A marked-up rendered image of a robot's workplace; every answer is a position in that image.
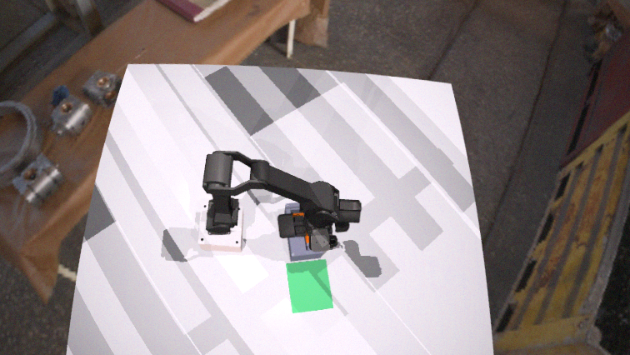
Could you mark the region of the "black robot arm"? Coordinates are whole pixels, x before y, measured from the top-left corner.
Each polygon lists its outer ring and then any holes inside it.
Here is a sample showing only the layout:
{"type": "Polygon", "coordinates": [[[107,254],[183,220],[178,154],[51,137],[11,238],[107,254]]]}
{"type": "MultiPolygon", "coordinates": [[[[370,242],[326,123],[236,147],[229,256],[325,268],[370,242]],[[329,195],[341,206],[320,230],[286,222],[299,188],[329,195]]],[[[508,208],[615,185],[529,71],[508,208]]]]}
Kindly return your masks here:
{"type": "MultiPolygon", "coordinates": [[[[339,199],[339,190],[324,181],[306,182],[287,172],[272,167],[262,159],[251,159],[240,152],[214,151],[206,156],[202,189],[212,194],[208,202],[208,234],[228,235],[238,226],[239,202],[236,197],[250,189],[264,189],[300,203],[299,212],[306,213],[310,223],[359,223],[362,211],[360,200],[339,199]],[[250,170],[250,179],[231,187],[233,161],[239,161],[250,170]],[[230,233],[228,233],[230,232],[230,233]]],[[[309,249],[326,252],[338,245],[338,238],[329,232],[330,227],[306,228],[309,249]]]]}

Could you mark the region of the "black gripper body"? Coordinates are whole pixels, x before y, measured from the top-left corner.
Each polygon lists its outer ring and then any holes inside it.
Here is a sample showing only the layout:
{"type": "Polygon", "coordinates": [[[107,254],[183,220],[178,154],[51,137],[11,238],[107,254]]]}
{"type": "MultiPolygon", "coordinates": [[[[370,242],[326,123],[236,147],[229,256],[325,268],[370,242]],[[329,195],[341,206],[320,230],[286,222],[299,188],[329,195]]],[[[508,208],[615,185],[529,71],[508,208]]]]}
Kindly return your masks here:
{"type": "Polygon", "coordinates": [[[350,223],[348,222],[330,222],[325,221],[322,224],[313,224],[309,222],[306,218],[306,213],[303,213],[304,217],[300,217],[297,221],[293,222],[293,215],[289,214],[280,214],[277,217],[277,225],[278,225],[278,233],[280,238],[292,238],[295,236],[295,233],[304,233],[306,228],[316,227],[316,228],[324,228],[329,226],[332,228],[335,223],[335,232],[347,232],[350,228],[350,223]],[[295,230],[295,232],[294,232],[295,230]]]}

